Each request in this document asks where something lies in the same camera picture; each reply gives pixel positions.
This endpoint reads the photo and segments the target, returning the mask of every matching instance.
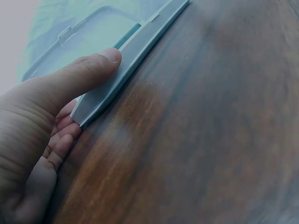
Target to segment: wooden table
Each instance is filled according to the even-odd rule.
[[[59,172],[45,222],[299,223],[299,1],[194,0]]]

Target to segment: hand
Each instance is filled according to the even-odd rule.
[[[0,97],[0,223],[42,221],[57,170],[81,133],[71,100],[103,84],[120,63],[120,52],[106,49]]]

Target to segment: fingernail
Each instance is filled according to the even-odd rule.
[[[103,55],[105,58],[107,58],[112,63],[117,63],[117,56],[119,54],[118,50],[115,48],[108,48],[98,53],[99,55]]]

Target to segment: wooden surface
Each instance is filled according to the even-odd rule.
[[[45,222],[299,223],[298,16],[194,0],[82,134]]]

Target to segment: knuckle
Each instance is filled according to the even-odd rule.
[[[104,70],[104,61],[103,58],[95,57],[95,56],[85,56],[80,57],[77,60],[83,69],[87,72],[91,73],[92,75],[97,75],[99,72],[103,72]]]

